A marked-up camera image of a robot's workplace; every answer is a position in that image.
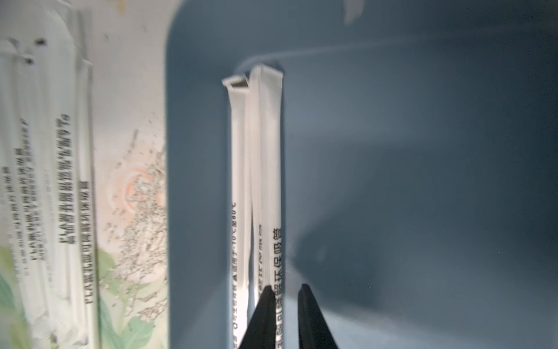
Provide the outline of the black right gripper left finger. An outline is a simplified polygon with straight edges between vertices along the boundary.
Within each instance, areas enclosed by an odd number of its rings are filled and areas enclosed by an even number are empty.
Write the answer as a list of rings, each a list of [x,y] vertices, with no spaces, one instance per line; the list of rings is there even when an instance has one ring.
[[[276,346],[276,294],[266,286],[247,327],[240,349],[274,349]]]

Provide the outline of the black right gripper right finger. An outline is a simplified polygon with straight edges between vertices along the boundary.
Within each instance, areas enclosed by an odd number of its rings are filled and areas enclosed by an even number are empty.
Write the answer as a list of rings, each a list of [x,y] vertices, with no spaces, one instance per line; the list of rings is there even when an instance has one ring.
[[[338,349],[308,284],[303,284],[299,290],[297,315],[300,349]]]

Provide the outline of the white straw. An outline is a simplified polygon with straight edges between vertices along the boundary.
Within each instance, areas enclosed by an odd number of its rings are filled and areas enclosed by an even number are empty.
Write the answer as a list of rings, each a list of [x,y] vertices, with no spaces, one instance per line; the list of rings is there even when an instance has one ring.
[[[251,192],[248,157],[248,79],[222,81],[230,102],[232,346],[241,347],[248,327],[251,257]]]
[[[283,347],[283,239],[280,118],[283,73],[267,65],[249,76],[251,195],[257,294],[270,286],[276,295],[274,348]]]

